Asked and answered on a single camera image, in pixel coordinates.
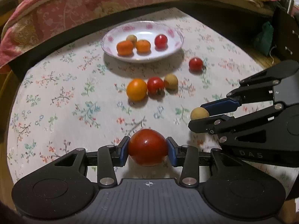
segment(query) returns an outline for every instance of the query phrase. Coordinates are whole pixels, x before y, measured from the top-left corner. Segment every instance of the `teal plastic bag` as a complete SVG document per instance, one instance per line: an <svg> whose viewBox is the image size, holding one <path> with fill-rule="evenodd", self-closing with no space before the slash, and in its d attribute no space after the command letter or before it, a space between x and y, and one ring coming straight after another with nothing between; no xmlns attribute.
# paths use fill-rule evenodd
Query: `teal plastic bag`
<svg viewBox="0 0 299 224"><path fill-rule="evenodd" d="M262 26L262 31L254 38L253 46L265 56L269 55L272 39L273 27L270 22L266 22Z"/></svg>

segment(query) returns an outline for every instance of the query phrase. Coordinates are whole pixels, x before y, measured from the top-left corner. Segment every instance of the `gray gripper base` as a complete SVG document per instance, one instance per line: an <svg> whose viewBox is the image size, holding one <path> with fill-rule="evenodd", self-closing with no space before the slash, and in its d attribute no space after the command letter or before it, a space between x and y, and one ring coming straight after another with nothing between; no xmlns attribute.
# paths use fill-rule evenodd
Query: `gray gripper base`
<svg viewBox="0 0 299 224"><path fill-rule="evenodd" d="M195 189L174 179L123 179L102 189L83 211L52 221L27 219L32 224L280 224L275 218L235 221L213 211Z"/></svg>

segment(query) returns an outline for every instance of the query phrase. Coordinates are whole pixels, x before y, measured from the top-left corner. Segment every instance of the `white floral tablecloth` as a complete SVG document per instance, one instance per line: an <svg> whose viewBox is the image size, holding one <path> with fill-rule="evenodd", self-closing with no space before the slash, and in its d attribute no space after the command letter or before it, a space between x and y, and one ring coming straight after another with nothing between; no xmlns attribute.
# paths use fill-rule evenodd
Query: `white floral tablecloth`
<svg viewBox="0 0 299 224"><path fill-rule="evenodd" d="M134 20L161 21L182 32L183 49L169 58L148 64L130 64L104 54L101 38L106 28L81 38L46 57L31 68L23 80L10 118L7 160L16 182L44 164L77 147L97 151L118 144L141 128L151 128L179 144L203 151L219 147L217 136L195 134L187 125L193 108L225 97L238 81L262 70L239 47L206 25L176 8ZM189 59L202 58L205 70L191 74ZM174 73L179 79L176 94L129 104L126 85L132 78L145 81L152 76ZM264 107L269 102L243 105L235 117ZM291 189L298 169L255 164ZM168 160L155 167L141 167L128 158L123 168L115 168L121 178L179 177L181 168ZM88 178L96 182L96 167Z"/></svg>

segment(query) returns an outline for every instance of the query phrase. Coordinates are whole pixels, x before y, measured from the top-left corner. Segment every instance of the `oval plate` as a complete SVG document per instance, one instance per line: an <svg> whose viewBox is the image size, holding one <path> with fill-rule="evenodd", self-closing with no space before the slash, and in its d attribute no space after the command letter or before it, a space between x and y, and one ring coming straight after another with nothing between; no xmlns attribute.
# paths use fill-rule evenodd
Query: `oval plate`
<svg viewBox="0 0 299 224"><path fill-rule="evenodd" d="M167 48L164 50L155 48L155 37L159 34L164 34L168 38ZM148 40L151 43L151 53L146 55L139 54L136 48L134 48L131 56L118 55L116 45L120 41L126 40L128 35L135 35L137 40ZM183 46L183 42L182 34L165 24L153 21L136 21L120 25L109 31L103 37L101 46L105 53L119 60L132 63L147 63L174 54Z"/></svg>

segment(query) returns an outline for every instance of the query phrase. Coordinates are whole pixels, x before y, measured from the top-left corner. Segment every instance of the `cabinet handle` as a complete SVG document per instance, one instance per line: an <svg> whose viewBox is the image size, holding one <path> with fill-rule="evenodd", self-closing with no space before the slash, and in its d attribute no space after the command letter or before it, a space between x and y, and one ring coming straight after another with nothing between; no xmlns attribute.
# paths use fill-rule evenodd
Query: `cabinet handle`
<svg viewBox="0 0 299 224"><path fill-rule="evenodd" d="M297 34L295 31L292 31L292 34L297 35L299 39L299 34Z"/></svg>
<svg viewBox="0 0 299 224"><path fill-rule="evenodd" d="M291 55L293 54L293 52L288 47L285 47L285 50L287 50L288 52L290 52Z"/></svg>

